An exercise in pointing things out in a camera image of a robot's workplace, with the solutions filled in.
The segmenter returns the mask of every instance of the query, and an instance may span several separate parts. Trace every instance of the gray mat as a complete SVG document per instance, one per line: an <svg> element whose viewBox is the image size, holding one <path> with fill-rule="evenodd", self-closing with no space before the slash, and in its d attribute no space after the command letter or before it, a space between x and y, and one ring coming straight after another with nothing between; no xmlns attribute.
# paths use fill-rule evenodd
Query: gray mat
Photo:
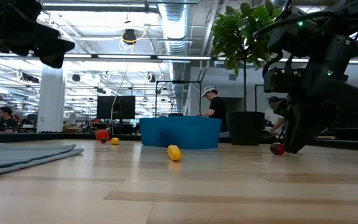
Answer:
<svg viewBox="0 0 358 224"><path fill-rule="evenodd" d="M56 147L14 147L0 144L0 174L36 166L83 152L75 145Z"/></svg>

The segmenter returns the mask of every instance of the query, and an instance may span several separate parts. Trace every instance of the man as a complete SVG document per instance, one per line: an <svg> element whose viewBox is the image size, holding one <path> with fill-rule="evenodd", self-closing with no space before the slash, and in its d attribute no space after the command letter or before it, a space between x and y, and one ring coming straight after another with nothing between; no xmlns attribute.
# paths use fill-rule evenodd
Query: man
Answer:
<svg viewBox="0 0 358 224"><path fill-rule="evenodd" d="M229 131L226 122L227 108L222 98L219 97L218 91L214 86L207 86L204 88L204 92L201 97L205 97L211 102L209 109L200 113L200 116L207 116L209 118L216 118L222 120L221 133Z"/></svg>
<svg viewBox="0 0 358 224"><path fill-rule="evenodd" d="M266 129L274 134L280 134L284 124L284 117L273 112L273 110L277 108L278 102L280 102L280 99L276 96L270 97L268 99L270 109L265 110L265 120L267 120L268 124L271 124L267 126Z"/></svg>
<svg viewBox="0 0 358 224"><path fill-rule="evenodd" d="M7 106L0 107L0 120L5 124L4 133L13 133L16 130L17 122L12 118L12 109Z"/></svg>

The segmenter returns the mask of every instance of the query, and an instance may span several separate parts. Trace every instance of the potted plant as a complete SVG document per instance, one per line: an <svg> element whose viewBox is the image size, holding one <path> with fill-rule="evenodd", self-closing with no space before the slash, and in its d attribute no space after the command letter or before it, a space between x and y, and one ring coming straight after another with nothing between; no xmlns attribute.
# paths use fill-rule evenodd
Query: potted plant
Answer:
<svg viewBox="0 0 358 224"><path fill-rule="evenodd" d="M244 110L227 114L227 124L233 144L259 144L264 114L246 111L246 64L253 63L257 67L261 67L260 59L267 61L270 58L273 52L267 49L269 34L261 35L257 39L253 39L252 34L271 24L281 14L281 11L281 9L275 9L269 0L255 8L251 8L247 3L242 3L238 10L226 6L225 15L220 14L212 27L214 53L220 57L226 57L224 67L234 70L234 74L238 76L239 70L243 66Z"/></svg>

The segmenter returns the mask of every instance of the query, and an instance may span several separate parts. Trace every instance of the wooden floor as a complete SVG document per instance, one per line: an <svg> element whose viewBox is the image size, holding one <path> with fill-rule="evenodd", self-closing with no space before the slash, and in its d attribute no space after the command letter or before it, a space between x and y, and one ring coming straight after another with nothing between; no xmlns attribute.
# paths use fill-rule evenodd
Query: wooden floor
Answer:
<svg viewBox="0 0 358 224"><path fill-rule="evenodd" d="M73 143L82 155L0 175L0 223L358 223L358 151L221 144L172 162L139 142L20 145Z"/></svg>

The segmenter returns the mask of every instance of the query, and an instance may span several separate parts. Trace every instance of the tree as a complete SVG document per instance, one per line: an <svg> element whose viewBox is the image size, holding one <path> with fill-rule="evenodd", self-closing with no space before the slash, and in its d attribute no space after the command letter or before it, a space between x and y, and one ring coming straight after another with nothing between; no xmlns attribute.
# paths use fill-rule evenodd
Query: tree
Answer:
<svg viewBox="0 0 358 224"><path fill-rule="evenodd" d="M281 9L274 9L269 0L255 8L251 8L247 3L242 3L238 10L226 6L225 15L219 14L212 27L214 53L226 57L224 67L229 70L234 69L237 77L240 64L244 65L244 111L247 108L246 63L254 63L261 67L260 59L267 61L273 53L267 49L269 33L257 39L252 38L252 34L274 22L281 12Z"/></svg>

